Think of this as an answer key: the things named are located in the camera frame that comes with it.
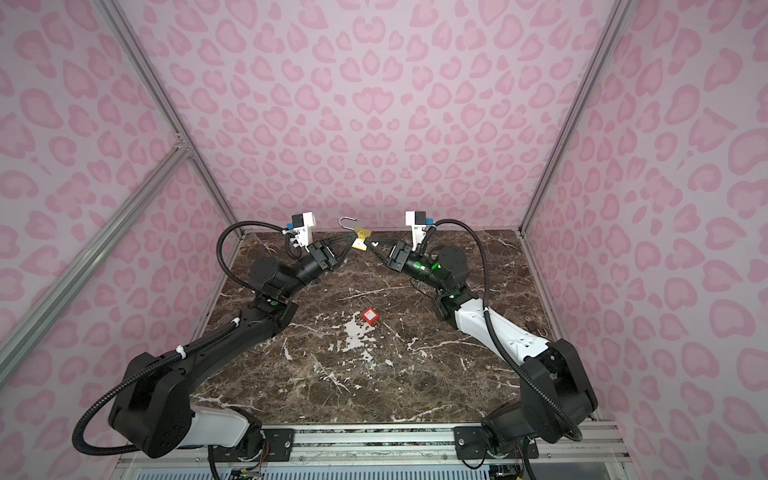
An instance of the pink wall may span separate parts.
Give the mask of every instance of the pink wall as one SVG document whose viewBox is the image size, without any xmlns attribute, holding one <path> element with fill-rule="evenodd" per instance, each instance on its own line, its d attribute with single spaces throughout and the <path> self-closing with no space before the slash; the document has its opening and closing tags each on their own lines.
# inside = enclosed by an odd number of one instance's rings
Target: pink wall
<svg viewBox="0 0 768 480">
<path fill-rule="evenodd" d="M 767 15 L 641 2 L 531 234 L 643 478 L 768 476 Z"/>
<path fill-rule="evenodd" d="M 88 0 L 0 5 L 0 344 L 170 150 Z"/>
<path fill-rule="evenodd" d="M 613 0 L 125 1 L 241 218 L 519 225 Z"/>
<path fill-rule="evenodd" d="M 217 294 L 214 248 L 223 229 L 200 178 L 182 165 L 0 391 L 0 477 L 95 480 L 111 472 L 117 458 L 77 453 L 72 428 L 130 359 L 190 340 Z M 107 414 L 86 439 L 123 445 Z"/>
</svg>

